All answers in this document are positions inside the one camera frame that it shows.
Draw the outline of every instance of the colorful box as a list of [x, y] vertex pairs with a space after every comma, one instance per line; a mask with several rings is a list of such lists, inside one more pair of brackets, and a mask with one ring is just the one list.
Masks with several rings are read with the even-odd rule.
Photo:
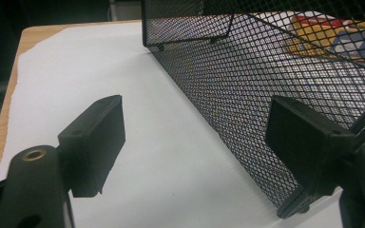
[[292, 17], [292, 53], [337, 58], [340, 55], [365, 62], [365, 22], [328, 17]]

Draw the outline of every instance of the wire mesh wall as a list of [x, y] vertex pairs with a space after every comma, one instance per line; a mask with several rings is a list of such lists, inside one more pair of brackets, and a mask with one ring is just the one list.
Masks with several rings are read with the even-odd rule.
[[365, 1], [144, 0], [144, 45], [287, 218], [316, 200], [264, 142], [273, 95], [365, 143]]

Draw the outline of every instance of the white table surface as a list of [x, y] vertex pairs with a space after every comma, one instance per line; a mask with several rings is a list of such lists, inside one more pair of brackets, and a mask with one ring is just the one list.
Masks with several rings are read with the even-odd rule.
[[72, 199], [82, 227], [341, 227], [337, 197], [287, 220], [142, 46], [140, 23], [67, 28], [20, 57], [0, 165], [121, 94], [126, 142], [104, 192]]

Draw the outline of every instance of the brass insert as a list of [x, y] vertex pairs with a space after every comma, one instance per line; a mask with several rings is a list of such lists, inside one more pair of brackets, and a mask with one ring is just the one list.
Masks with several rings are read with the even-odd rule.
[[25, 162], [32, 162], [43, 158], [46, 154], [47, 152], [45, 150], [31, 150], [27, 154], [25, 154], [22, 159]]

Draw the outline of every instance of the wooden table edge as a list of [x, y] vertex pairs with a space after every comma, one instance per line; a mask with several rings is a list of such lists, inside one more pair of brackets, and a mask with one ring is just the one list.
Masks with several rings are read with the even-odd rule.
[[46, 40], [47, 38], [51, 37], [52, 35], [55, 35], [56, 33], [62, 31], [63, 29], [73, 28], [73, 27], [100, 26], [100, 25], [134, 23], [134, 22], [141, 22], [141, 20], [41, 26], [41, 27], [30, 27], [23, 30], [19, 42], [19, 47], [17, 48], [16, 56], [13, 62], [13, 67], [10, 74], [10, 80], [8, 83], [7, 92], [5, 95], [5, 100], [3, 102], [0, 114], [0, 162], [2, 160], [2, 155], [5, 149], [6, 139], [8, 136], [10, 102], [11, 102], [11, 96], [17, 84], [17, 63], [19, 61], [19, 56], [28, 51], [29, 49], [33, 48], [41, 41]]

